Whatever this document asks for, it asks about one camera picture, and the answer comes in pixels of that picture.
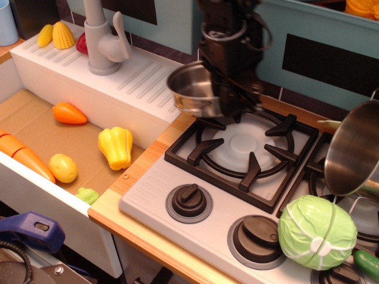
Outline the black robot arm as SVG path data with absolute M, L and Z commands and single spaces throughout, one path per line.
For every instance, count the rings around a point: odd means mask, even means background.
M 193 110 L 197 117 L 233 116 L 260 103 L 256 69 L 270 44 L 258 1 L 199 1 L 204 13 L 200 60 L 210 73 L 211 97 Z

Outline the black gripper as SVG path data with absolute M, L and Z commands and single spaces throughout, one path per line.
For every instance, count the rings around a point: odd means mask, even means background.
M 201 24 L 201 60 L 210 72 L 212 85 L 218 86 L 217 96 L 225 117 L 260 108 L 261 86 L 253 84 L 248 91 L 238 86 L 243 85 L 244 75 L 256 76 L 265 51 L 264 29 L 265 21 L 260 17 L 205 17 Z

